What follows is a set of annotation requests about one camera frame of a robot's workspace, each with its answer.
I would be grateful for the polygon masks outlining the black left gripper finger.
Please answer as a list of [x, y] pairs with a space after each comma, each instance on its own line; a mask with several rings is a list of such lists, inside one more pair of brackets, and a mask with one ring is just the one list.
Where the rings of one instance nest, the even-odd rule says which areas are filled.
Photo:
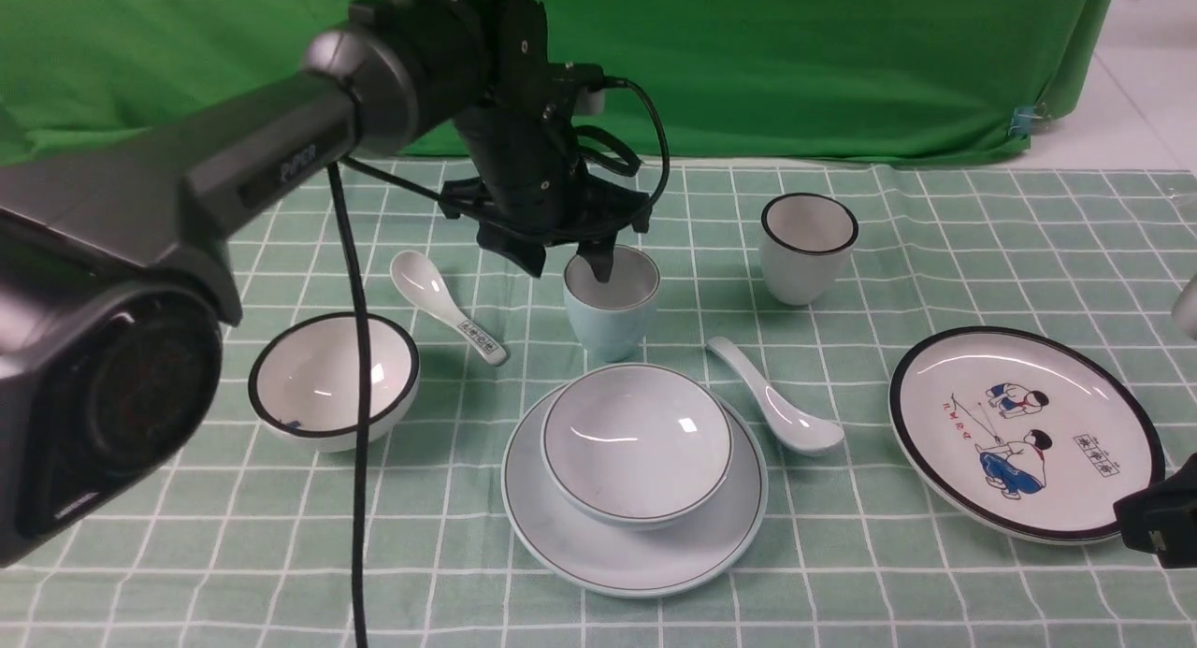
[[539, 279], [542, 275], [543, 262], [547, 259], [547, 249], [542, 244], [518, 238], [493, 225], [480, 225], [478, 228], [476, 244], [484, 252], [491, 252], [517, 265], [523, 273], [534, 279]]
[[578, 256], [587, 261], [595, 281], [607, 284], [614, 268], [615, 240], [582, 240]]

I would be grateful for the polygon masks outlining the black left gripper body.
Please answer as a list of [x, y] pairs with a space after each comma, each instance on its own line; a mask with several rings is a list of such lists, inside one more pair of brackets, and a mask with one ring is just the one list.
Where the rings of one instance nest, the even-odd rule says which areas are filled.
[[491, 74], [482, 102], [454, 117], [478, 178], [445, 184], [449, 217], [466, 213], [482, 247], [595, 242], [622, 229], [644, 234], [654, 201], [587, 170], [633, 176], [642, 161], [610, 132], [575, 125], [582, 102], [638, 86], [601, 65], [553, 63], [548, 22], [536, 0], [458, 0], [484, 28]]

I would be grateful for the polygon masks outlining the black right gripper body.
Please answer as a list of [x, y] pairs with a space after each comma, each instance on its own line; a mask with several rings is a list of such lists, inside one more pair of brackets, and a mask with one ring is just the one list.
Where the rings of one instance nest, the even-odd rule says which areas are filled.
[[1196, 567], [1196, 455], [1163, 482], [1113, 503], [1123, 544], [1165, 569]]

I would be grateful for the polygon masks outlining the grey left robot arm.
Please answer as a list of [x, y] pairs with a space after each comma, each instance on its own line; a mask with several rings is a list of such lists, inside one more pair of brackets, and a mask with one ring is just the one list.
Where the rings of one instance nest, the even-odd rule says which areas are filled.
[[107, 147], [4, 166], [4, 567], [170, 459], [221, 378], [242, 321], [227, 242], [317, 172], [427, 196], [476, 243], [541, 275], [573, 244], [598, 281], [616, 235], [649, 229], [660, 190], [594, 178], [642, 162], [575, 125], [601, 65], [553, 63], [536, 0], [354, 0], [302, 68]]

